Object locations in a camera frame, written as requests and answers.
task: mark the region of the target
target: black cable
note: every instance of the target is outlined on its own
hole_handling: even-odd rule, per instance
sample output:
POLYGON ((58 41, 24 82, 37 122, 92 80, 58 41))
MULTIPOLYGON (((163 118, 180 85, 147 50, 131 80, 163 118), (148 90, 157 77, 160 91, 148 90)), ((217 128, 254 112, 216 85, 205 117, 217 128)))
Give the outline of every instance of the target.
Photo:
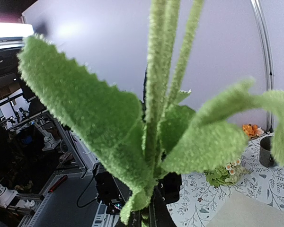
POLYGON ((94 180, 94 176, 91 178, 89 184, 86 186, 86 188, 83 190, 83 192, 82 192, 82 193, 80 194, 80 196, 78 197, 77 203, 76 203, 76 205, 77 205, 78 208, 86 207, 86 206, 88 206, 89 204, 91 204, 92 202, 94 202, 95 200, 97 200, 97 198, 94 198, 93 200, 89 201, 88 203, 86 203, 86 204, 84 204, 84 205, 82 205, 82 206, 79 205, 79 200, 81 199, 81 197, 82 197, 82 195, 84 194, 84 192, 88 189, 88 187, 90 186, 90 184, 93 182, 93 180, 94 180))

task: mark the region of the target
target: gray cup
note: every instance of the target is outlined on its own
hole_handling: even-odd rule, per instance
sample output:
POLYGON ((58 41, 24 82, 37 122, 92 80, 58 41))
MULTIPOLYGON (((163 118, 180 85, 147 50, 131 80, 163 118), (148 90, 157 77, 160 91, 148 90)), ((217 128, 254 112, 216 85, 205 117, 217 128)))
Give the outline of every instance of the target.
POLYGON ((272 136, 267 136, 260 141, 260 163, 265 167, 276 166, 276 162, 270 152, 271 139, 272 136))

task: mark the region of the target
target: fluorescent light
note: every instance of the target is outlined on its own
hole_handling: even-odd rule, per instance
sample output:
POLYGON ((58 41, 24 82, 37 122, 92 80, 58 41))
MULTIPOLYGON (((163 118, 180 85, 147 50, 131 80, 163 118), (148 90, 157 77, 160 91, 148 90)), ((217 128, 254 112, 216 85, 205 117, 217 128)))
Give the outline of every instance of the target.
POLYGON ((29 24, 0 23, 0 38, 28 37, 34 33, 29 24))

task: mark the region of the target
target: floral pattern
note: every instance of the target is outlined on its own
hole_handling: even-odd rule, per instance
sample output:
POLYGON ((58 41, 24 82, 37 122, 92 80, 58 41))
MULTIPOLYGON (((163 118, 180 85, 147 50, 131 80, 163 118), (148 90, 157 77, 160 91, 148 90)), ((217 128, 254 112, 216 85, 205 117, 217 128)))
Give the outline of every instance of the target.
POLYGON ((210 186, 201 173, 182 175, 180 200, 168 205, 178 227, 205 227, 234 191, 284 211, 284 167, 266 168, 259 162, 260 140, 248 143, 241 165, 251 174, 232 186, 210 186))

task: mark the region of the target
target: red tool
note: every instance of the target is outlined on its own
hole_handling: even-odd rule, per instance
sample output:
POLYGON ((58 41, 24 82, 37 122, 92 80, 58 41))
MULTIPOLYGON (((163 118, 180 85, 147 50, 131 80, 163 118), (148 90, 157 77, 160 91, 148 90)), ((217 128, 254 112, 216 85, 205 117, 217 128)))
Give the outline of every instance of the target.
POLYGON ((50 192, 54 192, 64 181, 67 180, 67 175, 63 175, 48 191, 48 193, 50 192))

